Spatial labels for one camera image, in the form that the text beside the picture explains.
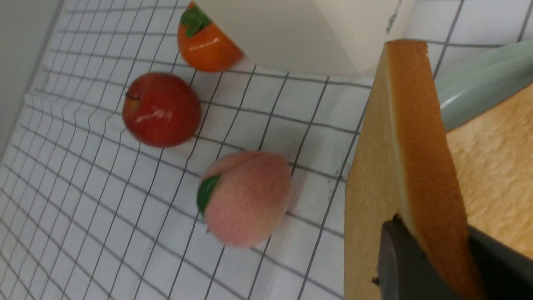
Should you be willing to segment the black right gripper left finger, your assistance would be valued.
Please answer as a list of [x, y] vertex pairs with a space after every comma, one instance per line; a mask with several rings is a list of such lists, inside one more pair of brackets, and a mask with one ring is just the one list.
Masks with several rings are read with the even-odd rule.
[[381, 226], [377, 276], [383, 300], [459, 300], [426, 258], [399, 215]]

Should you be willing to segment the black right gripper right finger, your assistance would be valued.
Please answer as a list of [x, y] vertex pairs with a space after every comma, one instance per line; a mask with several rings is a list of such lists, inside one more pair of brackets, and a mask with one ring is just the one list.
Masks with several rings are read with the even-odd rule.
[[488, 300], [531, 300], [533, 262], [475, 227], [468, 244], [485, 285]]

